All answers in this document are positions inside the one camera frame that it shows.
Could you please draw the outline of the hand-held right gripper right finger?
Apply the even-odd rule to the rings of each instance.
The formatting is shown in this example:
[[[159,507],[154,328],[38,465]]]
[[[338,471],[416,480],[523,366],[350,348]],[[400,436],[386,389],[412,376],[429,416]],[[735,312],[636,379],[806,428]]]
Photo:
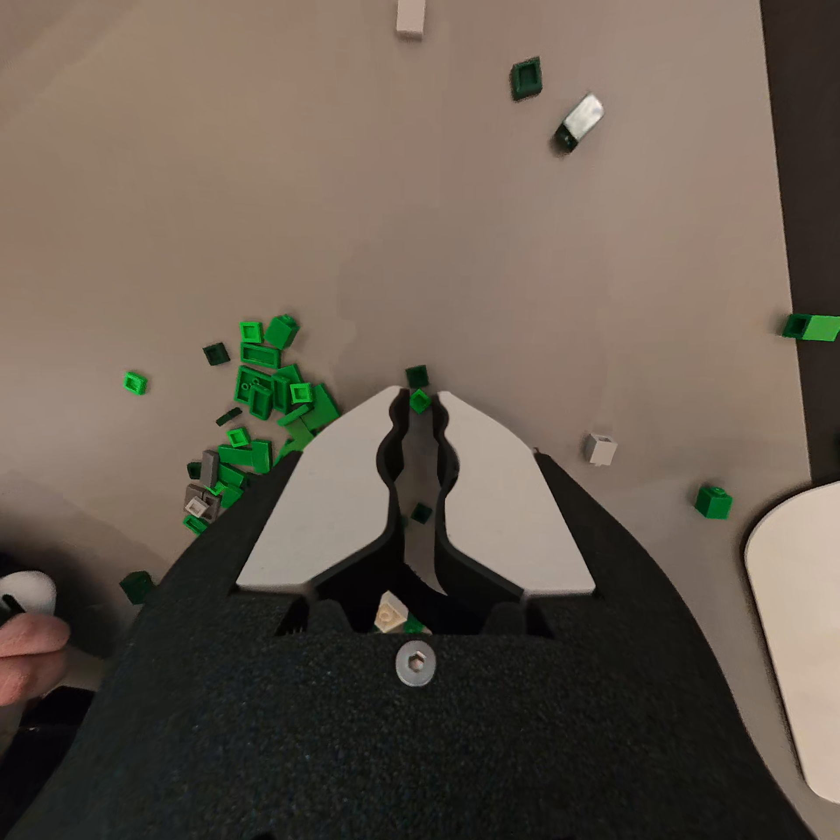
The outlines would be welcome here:
[[[439,392],[435,573],[462,603],[591,595],[592,578],[539,466],[496,419]]]

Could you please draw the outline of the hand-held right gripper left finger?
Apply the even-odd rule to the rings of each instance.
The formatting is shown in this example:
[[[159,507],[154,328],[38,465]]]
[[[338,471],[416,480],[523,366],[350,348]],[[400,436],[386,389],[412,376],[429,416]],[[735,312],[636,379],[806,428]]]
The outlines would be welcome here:
[[[303,594],[386,531],[394,480],[377,456],[406,390],[391,385],[326,426],[301,452],[236,580],[246,592]]]

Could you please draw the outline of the grey desk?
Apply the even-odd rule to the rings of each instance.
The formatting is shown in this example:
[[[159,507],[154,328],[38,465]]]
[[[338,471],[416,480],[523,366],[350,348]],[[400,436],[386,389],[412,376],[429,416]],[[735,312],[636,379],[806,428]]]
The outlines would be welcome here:
[[[743,578],[810,479],[758,2],[2,2],[2,535],[106,657],[191,541],[241,320],[343,409],[425,364],[643,544],[820,838]],[[542,91],[513,101],[539,56]],[[553,135],[587,92],[605,115]],[[148,378],[144,395],[126,371]],[[589,465],[588,433],[617,441]],[[694,509],[702,485],[727,520]]]

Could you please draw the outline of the person's left hand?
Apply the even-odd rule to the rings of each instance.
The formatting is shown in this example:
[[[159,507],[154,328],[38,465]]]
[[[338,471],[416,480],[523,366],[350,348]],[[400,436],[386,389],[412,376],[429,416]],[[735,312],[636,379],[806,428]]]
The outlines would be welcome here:
[[[51,615],[23,612],[1,629],[1,707],[42,697],[67,672],[70,628]]]

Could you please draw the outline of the small cream brick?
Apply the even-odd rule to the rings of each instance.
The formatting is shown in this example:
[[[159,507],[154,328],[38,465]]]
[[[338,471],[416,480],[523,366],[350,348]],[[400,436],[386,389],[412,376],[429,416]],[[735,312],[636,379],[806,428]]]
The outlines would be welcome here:
[[[402,633],[409,617],[408,607],[393,592],[385,591],[375,611],[374,629],[380,634]]]

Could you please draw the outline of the pile of green pieces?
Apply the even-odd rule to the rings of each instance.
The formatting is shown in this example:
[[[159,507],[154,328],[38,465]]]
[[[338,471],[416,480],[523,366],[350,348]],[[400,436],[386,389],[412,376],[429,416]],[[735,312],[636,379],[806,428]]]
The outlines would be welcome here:
[[[206,487],[221,499],[217,519],[242,499],[256,478],[266,476],[289,455],[300,453],[341,416],[328,387],[303,374],[298,362],[285,359],[301,325],[289,313],[269,322],[242,321],[238,367],[231,407],[215,420],[223,436],[218,481]],[[201,485],[202,455],[187,464],[190,483]],[[183,524],[195,536],[213,522],[186,514]]]

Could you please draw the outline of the white stand base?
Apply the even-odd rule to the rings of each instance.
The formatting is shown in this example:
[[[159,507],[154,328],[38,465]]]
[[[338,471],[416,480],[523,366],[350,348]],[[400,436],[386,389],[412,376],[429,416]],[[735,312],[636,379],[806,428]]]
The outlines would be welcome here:
[[[804,780],[839,803],[839,483],[770,510],[744,563]]]

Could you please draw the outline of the green long brick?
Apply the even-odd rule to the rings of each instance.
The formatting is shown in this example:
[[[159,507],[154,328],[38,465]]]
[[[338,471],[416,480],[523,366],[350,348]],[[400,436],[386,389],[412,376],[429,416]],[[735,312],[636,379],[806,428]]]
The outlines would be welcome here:
[[[838,316],[792,313],[785,321],[780,335],[784,338],[833,343],[840,328]]]

